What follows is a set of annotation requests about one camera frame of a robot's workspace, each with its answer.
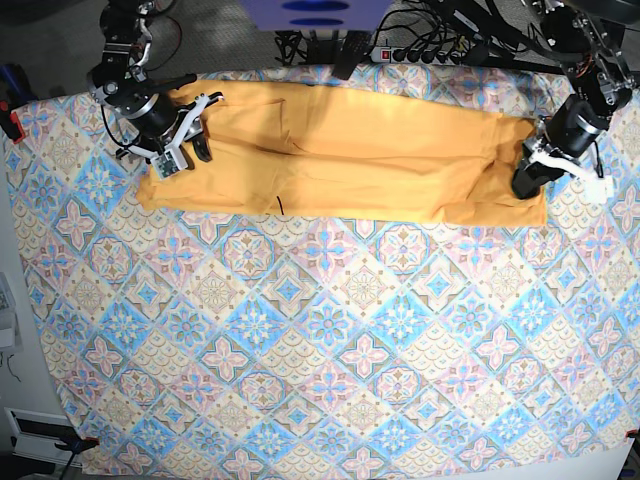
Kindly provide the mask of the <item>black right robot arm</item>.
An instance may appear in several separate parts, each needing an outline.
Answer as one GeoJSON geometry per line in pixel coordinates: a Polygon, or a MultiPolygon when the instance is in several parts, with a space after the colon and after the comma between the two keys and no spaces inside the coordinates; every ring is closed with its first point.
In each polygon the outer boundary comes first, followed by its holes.
{"type": "Polygon", "coordinates": [[[110,1],[100,16],[105,39],[101,62],[87,75],[89,93],[101,107],[129,122],[136,137],[128,142],[112,138],[118,159],[130,154],[143,158],[164,180],[195,168],[184,146],[191,145],[202,162],[212,160],[202,114],[223,99],[223,94],[201,93],[188,104],[176,104],[169,92],[190,85],[195,74],[155,81],[146,64],[151,56],[152,22],[165,16],[175,5],[157,1],[110,1]]]}

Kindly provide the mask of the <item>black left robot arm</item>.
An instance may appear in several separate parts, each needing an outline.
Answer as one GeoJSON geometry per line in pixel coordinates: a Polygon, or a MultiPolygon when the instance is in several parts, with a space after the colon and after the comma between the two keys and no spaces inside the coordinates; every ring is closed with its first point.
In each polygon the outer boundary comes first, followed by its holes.
{"type": "Polygon", "coordinates": [[[524,142],[511,183],[515,196],[533,198],[569,174],[581,182],[588,202],[611,199],[614,183],[604,172],[597,140],[638,87],[620,49],[625,25],[639,18],[638,2],[530,1],[539,21],[531,35],[509,25],[492,1],[436,5],[452,27],[492,53],[509,58],[522,46],[554,61],[573,89],[524,142]]]}

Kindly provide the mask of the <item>purple robot base plate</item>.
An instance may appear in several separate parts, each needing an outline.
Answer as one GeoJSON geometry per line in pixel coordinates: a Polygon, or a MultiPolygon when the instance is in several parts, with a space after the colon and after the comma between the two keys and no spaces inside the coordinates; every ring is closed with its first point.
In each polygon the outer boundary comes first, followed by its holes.
{"type": "Polygon", "coordinates": [[[380,24],[388,0],[242,0],[261,31],[333,29],[372,31],[380,24]]]}

